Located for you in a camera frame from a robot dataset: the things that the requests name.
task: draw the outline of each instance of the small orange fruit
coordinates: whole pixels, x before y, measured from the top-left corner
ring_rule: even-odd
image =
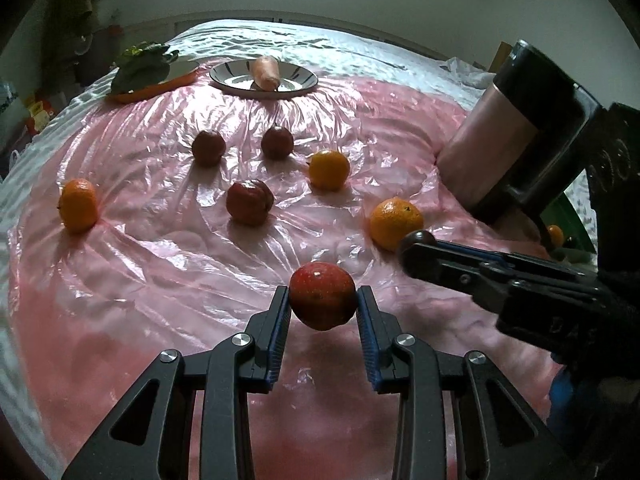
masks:
[[[562,247],[564,244],[564,233],[562,232],[562,229],[557,225],[549,225],[546,230],[549,233],[553,247]]]
[[[318,189],[338,191],[347,181],[351,166],[340,152],[322,150],[309,161],[309,180]]]
[[[58,200],[60,218],[71,234],[84,233],[98,221],[98,203],[94,185],[84,178],[70,180]]]
[[[418,208],[397,196],[378,204],[369,218],[369,234],[387,251],[395,251],[405,236],[422,229],[424,221]]]

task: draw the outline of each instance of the red apple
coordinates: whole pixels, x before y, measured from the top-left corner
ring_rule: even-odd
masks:
[[[262,136],[260,147],[265,158],[284,160],[293,152],[293,136],[282,126],[272,126]]]
[[[256,178],[235,182],[226,192],[226,210],[235,221],[258,226],[264,223],[273,207],[273,193]]]
[[[291,276],[289,304],[308,327],[330,330],[353,317],[358,307],[356,286],[349,273],[337,265],[311,262]]]
[[[217,132],[200,132],[191,143],[191,153],[198,166],[212,168],[226,152],[226,142]]]

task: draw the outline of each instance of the orange plate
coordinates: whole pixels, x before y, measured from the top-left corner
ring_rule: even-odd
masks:
[[[106,99],[121,105],[146,101],[157,95],[194,83],[198,78],[199,67],[200,65],[196,61],[175,61],[171,64],[171,72],[165,81],[128,94],[107,94]]]

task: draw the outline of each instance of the cylindrical container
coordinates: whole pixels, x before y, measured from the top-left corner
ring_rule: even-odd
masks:
[[[574,82],[548,57],[518,41],[460,129],[438,154],[447,189],[470,210],[572,98]]]

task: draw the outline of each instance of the black lid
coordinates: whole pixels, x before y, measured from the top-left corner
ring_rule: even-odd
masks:
[[[551,110],[570,100],[574,80],[538,49],[518,40],[494,77],[494,85],[537,129]]]

